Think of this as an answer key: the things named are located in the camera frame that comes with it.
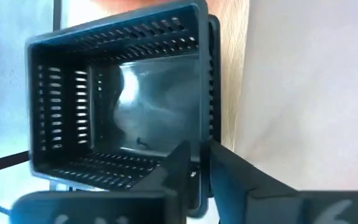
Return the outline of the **black plastic basket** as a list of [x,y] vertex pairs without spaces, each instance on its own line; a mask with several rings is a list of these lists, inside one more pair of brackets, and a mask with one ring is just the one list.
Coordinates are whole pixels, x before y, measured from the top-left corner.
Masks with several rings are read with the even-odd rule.
[[38,35],[25,45],[30,164],[36,177],[128,190],[182,142],[192,168],[188,216],[208,194],[205,0],[180,0]]
[[222,139],[221,109],[221,36],[219,19],[210,14],[209,25],[209,136]]

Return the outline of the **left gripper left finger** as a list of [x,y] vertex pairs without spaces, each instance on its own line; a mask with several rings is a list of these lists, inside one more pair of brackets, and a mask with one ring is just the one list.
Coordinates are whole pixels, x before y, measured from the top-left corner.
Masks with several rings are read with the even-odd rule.
[[13,205],[10,224],[186,224],[191,150],[181,142],[126,191],[36,192]]

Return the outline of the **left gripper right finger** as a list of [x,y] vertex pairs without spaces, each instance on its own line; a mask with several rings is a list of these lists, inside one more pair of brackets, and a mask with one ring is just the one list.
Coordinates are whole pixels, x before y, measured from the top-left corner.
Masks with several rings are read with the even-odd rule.
[[358,224],[358,191],[296,190],[208,143],[219,224]]

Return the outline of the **wooden shelf board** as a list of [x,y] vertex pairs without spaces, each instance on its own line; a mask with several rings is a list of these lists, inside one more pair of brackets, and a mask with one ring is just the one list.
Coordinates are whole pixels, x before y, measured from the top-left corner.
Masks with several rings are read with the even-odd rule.
[[[90,0],[99,9],[95,18],[119,14],[174,0]],[[250,0],[206,0],[208,10],[218,17],[221,27],[221,95],[223,144],[235,150],[238,101],[241,94],[246,54]]]

